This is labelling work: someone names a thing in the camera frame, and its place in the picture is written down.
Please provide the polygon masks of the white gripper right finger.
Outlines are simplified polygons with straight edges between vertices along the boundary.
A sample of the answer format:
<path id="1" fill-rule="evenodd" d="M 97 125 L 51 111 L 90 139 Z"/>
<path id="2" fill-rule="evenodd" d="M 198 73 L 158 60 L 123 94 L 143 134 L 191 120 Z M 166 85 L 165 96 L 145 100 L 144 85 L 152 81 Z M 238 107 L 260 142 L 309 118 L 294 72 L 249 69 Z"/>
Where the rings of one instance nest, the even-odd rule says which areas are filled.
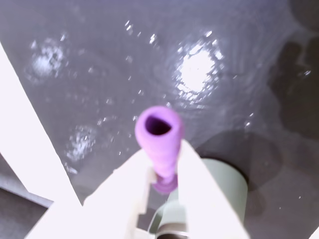
<path id="1" fill-rule="evenodd" d="M 248 239 L 243 226 L 248 185 L 234 167 L 202 159 L 183 140 L 177 166 L 178 197 L 191 239 Z"/>

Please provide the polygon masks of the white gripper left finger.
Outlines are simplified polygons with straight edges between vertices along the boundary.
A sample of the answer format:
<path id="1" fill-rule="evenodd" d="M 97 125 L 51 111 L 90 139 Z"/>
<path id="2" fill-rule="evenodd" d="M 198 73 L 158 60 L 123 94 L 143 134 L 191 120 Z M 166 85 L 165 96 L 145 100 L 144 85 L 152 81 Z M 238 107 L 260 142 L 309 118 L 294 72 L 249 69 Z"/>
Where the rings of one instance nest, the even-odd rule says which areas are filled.
<path id="1" fill-rule="evenodd" d="M 92 193 L 83 204 L 66 196 L 54 202 L 32 230 L 28 239 L 151 239 L 138 229 L 145 214 L 153 165 L 138 151 Z"/>

